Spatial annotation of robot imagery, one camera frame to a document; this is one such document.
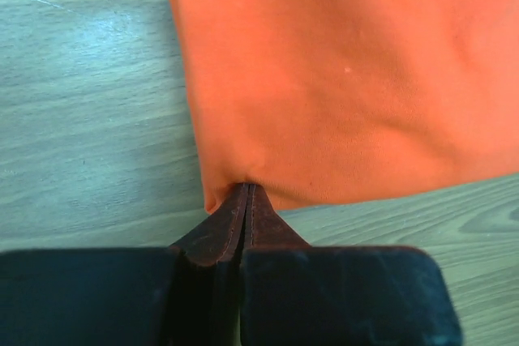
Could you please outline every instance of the towel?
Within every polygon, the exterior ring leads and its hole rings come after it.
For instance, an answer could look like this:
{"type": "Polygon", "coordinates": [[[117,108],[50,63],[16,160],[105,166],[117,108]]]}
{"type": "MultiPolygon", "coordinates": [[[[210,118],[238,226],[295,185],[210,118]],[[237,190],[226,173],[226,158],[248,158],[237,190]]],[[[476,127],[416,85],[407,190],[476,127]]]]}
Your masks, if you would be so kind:
{"type": "Polygon", "coordinates": [[[519,0],[169,1],[208,212],[519,172],[519,0]]]}

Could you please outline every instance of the tabletop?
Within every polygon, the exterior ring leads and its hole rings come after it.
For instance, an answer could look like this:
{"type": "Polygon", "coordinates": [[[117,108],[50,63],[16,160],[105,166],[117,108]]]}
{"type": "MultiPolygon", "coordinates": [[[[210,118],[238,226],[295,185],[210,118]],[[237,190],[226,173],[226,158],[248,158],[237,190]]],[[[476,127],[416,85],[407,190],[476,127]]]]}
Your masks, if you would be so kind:
{"type": "MultiPolygon", "coordinates": [[[[0,250],[163,246],[206,214],[168,0],[0,0],[0,250]]],[[[519,175],[285,211],[314,245],[405,244],[469,346],[519,334],[519,175]]]]}

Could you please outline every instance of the orange fabric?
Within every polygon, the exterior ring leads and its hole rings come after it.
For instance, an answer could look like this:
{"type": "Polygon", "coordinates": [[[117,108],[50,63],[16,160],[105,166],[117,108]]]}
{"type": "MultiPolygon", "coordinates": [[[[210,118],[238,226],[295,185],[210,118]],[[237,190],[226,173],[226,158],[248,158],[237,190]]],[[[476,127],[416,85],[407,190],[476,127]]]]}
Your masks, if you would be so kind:
{"type": "Polygon", "coordinates": [[[519,0],[170,0],[213,211],[519,171],[519,0]]]}

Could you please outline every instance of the wood grain surface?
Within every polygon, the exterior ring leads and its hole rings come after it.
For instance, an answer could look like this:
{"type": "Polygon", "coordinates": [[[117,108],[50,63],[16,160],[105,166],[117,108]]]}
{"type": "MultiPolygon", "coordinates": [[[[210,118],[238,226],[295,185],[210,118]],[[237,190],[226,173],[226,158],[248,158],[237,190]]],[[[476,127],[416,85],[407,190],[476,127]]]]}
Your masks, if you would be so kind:
{"type": "MultiPolygon", "coordinates": [[[[0,0],[0,250],[167,245],[206,215],[168,0],[0,0]]],[[[519,345],[519,175],[283,212],[444,269],[469,346],[519,345]]]]}

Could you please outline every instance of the orange cloth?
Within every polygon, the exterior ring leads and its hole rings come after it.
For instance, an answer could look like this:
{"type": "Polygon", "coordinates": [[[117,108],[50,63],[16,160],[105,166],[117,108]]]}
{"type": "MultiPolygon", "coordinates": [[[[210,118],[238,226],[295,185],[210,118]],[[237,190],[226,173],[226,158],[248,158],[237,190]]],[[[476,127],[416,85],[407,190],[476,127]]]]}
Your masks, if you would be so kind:
{"type": "Polygon", "coordinates": [[[170,0],[204,184],[277,209],[519,171],[519,0],[170,0]]]}

